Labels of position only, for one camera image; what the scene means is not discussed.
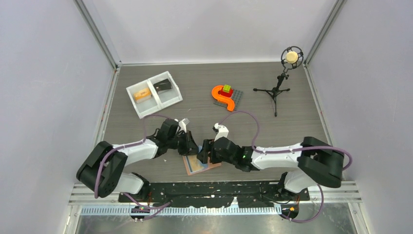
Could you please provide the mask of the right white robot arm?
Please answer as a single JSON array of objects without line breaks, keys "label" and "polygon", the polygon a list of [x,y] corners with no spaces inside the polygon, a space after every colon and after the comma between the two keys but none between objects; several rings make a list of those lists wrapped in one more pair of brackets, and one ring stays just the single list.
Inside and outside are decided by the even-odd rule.
[{"label": "right white robot arm", "polygon": [[202,163],[226,162],[243,172],[287,168],[278,184],[278,194],[291,200],[313,185],[341,186],[344,154],[317,138],[306,136],[301,143],[284,147],[239,146],[226,137],[206,139],[197,159]]}]

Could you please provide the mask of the pink leather card holder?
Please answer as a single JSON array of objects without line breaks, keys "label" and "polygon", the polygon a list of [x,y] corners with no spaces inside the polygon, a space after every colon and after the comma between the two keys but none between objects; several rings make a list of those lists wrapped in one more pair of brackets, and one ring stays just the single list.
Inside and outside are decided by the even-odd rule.
[{"label": "pink leather card holder", "polygon": [[222,163],[202,163],[196,158],[196,155],[183,156],[183,162],[188,176],[201,173],[222,165]]}]

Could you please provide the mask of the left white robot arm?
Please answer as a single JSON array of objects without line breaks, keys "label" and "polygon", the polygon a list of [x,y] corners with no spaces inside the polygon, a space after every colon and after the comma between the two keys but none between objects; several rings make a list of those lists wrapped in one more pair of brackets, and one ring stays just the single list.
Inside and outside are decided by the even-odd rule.
[{"label": "left white robot arm", "polygon": [[187,129],[188,124],[187,118],[181,121],[167,118],[154,134],[141,141],[121,145],[101,141],[80,166],[76,178],[91,189],[95,197],[126,192],[143,202],[150,194],[148,181],[137,173],[125,173],[124,168],[160,157],[169,149],[177,150],[181,156],[196,155],[198,145]]}]

